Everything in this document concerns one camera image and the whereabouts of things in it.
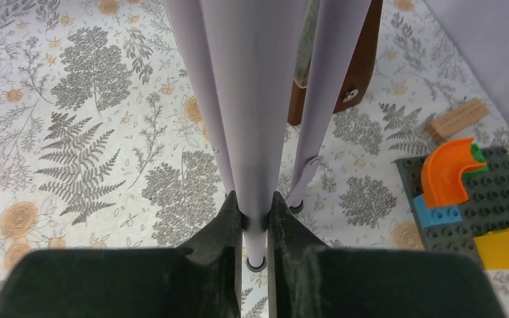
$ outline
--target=metal rivet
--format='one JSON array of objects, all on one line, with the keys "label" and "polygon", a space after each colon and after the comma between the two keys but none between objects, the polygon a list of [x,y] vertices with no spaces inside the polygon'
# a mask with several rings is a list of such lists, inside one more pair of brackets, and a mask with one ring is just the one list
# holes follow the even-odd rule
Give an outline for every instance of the metal rivet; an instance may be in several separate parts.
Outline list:
[{"label": "metal rivet", "polygon": [[343,103],[346,103],[347,101],[354,99],[354,97],[356,97],[356,95],[358,95],[358,92],[359,92],[358,89],[353,89],[351,91],[347,91],[346,96],[343,99]]}]

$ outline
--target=lego baseplate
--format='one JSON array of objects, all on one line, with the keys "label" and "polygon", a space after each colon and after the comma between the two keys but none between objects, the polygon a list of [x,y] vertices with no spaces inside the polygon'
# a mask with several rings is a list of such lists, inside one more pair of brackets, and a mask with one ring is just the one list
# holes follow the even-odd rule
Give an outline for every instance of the lego baseplate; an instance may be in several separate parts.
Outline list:
[{"label": "lego baseplate", "polygon": [[509,228],[509,157],[505,148],[482,150],[488,171],[463,178],[469,201],[458,204],[461,222],[424,227],[413,199],[423,193],[420,178],[426,156],[396,161],[404,190],[426,250],[458,252],[482,262],[473,237]]}]

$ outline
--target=rubber foot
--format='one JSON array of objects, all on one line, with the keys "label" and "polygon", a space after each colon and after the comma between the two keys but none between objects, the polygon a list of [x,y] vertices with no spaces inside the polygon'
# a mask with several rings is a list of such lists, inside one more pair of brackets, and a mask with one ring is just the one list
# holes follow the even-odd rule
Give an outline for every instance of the rubber foot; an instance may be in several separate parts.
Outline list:
[{"label": "rubber foot", "polygon": [[259,267],[253,267],[253,265],[249,263],[249,258],[247,257],[247,268],[253,273],[261,272],[266,268],[266,257],[262,257],[262,264]]},{"label": "rubber foot", "polygon": [[302,204],[299,207],[290,207],[290,211],[292,214],[298,214],[304,209],[304,200],[302,200]]}]

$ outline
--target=orange curved lego piece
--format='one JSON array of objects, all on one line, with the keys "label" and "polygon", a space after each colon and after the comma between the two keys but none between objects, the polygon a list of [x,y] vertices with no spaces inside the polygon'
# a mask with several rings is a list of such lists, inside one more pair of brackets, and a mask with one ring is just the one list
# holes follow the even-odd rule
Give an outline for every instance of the orange curved lego piece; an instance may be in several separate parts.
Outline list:
[{"label": "orange curved lego piece", "polygon": [[469,200],[461,175],[466,170],[486,166],[471,154],[474,138],[461,138],[443,143],[426,158],[422,167],[421,183],[424,202],[429,209],[454,205]]}]

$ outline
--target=floral patterned floor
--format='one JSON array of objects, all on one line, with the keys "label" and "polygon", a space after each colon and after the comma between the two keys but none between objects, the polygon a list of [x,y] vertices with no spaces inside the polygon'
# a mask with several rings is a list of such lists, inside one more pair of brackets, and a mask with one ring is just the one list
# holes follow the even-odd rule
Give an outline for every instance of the floral patterned floor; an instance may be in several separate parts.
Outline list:
[{"label": "floral patterned floor", "polygon": [[[333,116],[300,220],[334,246],[421,249],[393,161],[432,151],[425,123],[472,97],[491,114],[456,137],[509,149],[508,125],[426,5],[386,1],[370,89]],[[222,202],[160,0],[0,0],[0,287],[33,249],[178,244]],[[266,272],[243,272],[243,317],[266,317]],[[509,271],[488,275],[509,312]]]}]

